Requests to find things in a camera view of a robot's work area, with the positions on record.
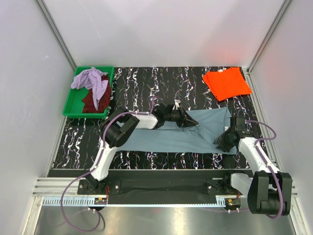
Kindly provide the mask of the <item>grey blue t shirt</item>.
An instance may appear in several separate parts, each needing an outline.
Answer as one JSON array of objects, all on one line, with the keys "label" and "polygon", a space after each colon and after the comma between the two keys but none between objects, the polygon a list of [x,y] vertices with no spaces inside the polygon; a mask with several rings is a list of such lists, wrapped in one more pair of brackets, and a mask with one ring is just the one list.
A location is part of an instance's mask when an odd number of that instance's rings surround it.
[{"label": "grey blue t shirt", "polygon": [[218,153],[214,140],[230,126],[231,113],[227,107],[187,111],[199,125],[179,128],[174,122],[155,130],[135,129],[121,151],[166,153]]}]

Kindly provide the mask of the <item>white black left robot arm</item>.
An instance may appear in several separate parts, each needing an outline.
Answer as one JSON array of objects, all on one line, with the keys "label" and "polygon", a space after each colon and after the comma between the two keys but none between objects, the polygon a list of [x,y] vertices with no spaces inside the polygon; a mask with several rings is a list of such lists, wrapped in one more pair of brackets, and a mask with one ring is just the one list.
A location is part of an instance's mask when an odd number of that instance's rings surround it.
[{"label": "white black left robot arm", "polygon": [[199,125],[199,122],[182,108],[180,101],[170,105],[162,102],[157,106],[152,106],[148,112],[129,111],[124,107],[116,108],[102,123],[100,147],[90,173],[86,176],[89,189],[96,194],[105,190],[104,180],[109,174],[113,157],[130,137],[140,131],[155,132],[164,127],[166,122],[174,123],[176,130]]}]

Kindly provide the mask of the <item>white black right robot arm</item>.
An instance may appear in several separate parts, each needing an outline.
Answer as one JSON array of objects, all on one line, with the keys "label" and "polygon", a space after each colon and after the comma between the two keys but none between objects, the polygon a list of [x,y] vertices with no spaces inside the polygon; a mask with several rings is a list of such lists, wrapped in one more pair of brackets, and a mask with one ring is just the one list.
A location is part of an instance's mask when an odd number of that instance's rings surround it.
[{"label": "white black right robot arm", "polygon": [[223,152],[232,148],[241,152],[253,177],[232,173],[222,181],[222,188],[228,194],[239,191],[245,196],[252,214],[264,214],[272,219],[287,216],[291,210],[292,177],[272,163],[260,145],[262,138],[248,131],[247,122],[244,117],[231,117],[230,127],[214,143]]}]

